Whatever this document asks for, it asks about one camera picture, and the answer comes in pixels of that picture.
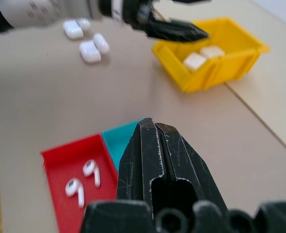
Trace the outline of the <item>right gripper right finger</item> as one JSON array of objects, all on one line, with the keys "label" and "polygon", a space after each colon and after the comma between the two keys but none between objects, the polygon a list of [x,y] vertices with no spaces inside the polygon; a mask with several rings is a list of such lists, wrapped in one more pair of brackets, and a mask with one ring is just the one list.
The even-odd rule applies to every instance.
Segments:
[{"label": "right gripper right finger", "polygon": [[205,163],[173,126],[156,123],[164,139],[165,155],[169,156],[174,179],[172,201],[182,211],[191,211],[194,203],[207,200],[214,203],[221,211],[227,206]]}]

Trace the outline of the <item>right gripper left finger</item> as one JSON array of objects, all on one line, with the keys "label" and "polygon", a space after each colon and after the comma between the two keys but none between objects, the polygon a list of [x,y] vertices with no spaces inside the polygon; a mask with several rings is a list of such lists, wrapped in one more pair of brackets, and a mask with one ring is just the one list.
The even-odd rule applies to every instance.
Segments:
[{"label": "right gripper left finger", "polygon": [[121,157],[118,168],[118,200],[141,200],[151,209],[167,208],[167,145],[152,118],[144,118]]}]

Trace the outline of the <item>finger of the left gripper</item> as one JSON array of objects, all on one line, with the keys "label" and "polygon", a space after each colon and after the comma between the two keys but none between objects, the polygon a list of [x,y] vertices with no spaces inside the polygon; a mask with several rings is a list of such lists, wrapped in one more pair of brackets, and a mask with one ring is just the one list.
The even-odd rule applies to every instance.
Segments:
[{"label": "finger of the left gripper", "polygon": [[197,2],[204,2],[210,0],[172,0],[173,2],[183,3],[183,4],[194,4]]},{"label": "finger of the left gripper", "polygon": [[173,20],[170,22],[150,19],[146,25],[148,37],[173,41],[173,42],[194,42],[209,37],[209,34],[191,22]]}]

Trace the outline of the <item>white earbud case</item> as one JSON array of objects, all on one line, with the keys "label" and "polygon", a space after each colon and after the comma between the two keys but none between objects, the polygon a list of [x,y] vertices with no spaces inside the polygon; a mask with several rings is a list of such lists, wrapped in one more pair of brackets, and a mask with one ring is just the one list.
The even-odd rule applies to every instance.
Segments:
[{"label": "white earbud case", "polygon": [[101,61],[101,55],[110,51],[110,46],[101,33],[93,35],[92,40],[84,41],[79,46],[82,59],[89,64]]},{"label": "white earbud case", "polygon": [[206,46],[201,48],[200,54],[208,59],[225,55],[225,51],[218,46]]},{"label": "white earbud case", "polygon": [[193,52],[184,59],[183,65],[190,71],[196,71],[206,62],[206,60],[206,57]]},{"label": "white earbud case", "polygon": [[63,22],[63,30],[70,40],[78,40],[84,37],[84,31],[91,28],[87,18],[69,19]]}]

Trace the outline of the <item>yellow plastic bin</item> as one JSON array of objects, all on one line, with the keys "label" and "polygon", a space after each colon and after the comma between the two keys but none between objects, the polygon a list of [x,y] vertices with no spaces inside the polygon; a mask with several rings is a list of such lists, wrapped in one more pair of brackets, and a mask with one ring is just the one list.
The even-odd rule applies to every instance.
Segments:
[{"label": "yellow plastic bin", "polygon": [[[194,21],[193,24],[209,33],[209,38],[191,43],[157,41],[152,52],[175,84],[186,93],[206,90],[231,80],[240,80],[248,73],[268,45],[229,17]],[[204,47],[217,46],[224,55],[209,58],[195,71],[187,69],[183,61]]]}]

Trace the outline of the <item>blue tray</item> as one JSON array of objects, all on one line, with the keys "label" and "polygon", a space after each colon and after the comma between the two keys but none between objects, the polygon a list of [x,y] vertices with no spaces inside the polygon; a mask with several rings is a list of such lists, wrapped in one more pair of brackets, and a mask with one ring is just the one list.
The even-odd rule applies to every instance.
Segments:
[{"label": "blue tray", "polygon": [[116,173],[119,171],[120,160],[135,131],[136,125],[145,118],[150,118],[150,116],[119,125],[101,133]]}]

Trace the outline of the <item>white earbud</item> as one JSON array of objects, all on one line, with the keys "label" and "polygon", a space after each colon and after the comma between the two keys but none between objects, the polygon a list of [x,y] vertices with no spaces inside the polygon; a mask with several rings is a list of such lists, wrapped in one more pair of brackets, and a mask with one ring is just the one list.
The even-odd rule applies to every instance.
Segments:
[{"label": "white earbud", "polygon": [[65,186],[65,193],[68,197],[72,197],[77,194],[78,207],[83,208],[85,204],[84,187],[80,180],[77,178],[70,179]]},{"label": "white earbud", "polygon": [[83,174],[85,177],[94,175],[94,184],[96,187],[101,185],[100,169],[97,162],[93,159],[88,160],[83,166]]}]

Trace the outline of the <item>red tray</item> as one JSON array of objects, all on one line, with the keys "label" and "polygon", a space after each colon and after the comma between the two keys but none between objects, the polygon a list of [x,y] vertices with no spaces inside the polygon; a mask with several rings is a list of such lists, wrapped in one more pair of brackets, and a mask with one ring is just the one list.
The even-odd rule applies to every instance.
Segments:
[{"label": "red tray", "polygon": [[[84,208],[78,207],[77,195],[66,195],[65,186],[70,179],[77,178],[82,183],[86,204],[116,198],[118,175],[102,136],[95,134],[41,154],[59,233],[80,233]],[[100,169],[100,187],[94,185],[93,176],[83,174],[84,164],[91,159]]]}]

